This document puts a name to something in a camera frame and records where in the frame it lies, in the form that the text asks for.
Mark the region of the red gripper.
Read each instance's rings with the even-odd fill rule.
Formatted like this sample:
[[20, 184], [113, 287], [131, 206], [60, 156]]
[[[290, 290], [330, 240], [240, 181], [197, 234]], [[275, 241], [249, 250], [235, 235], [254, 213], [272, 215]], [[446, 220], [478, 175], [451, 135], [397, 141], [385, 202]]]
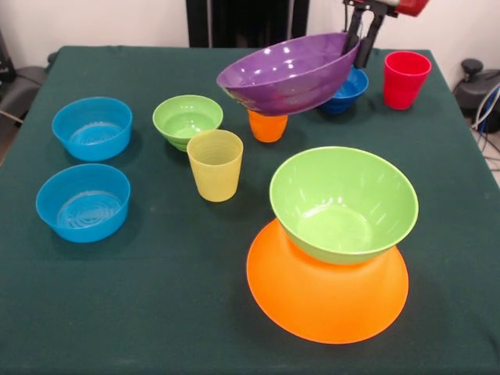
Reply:
[[[399, 14], [417, 17], [427, 6], [428, 0], [344, 0], [345, 5], [350, 5], [352, 16], [346, 29], [345, 43], [341, 54], [346, 55], [359, 42], [359, 49], [355, 57], [354, 66], [365, 68], [373, 49], [380, 27], [385, 16], [397, 17]], [[365, 11], [374, 13], [367, 35], [358, 36], [358, 31]]]

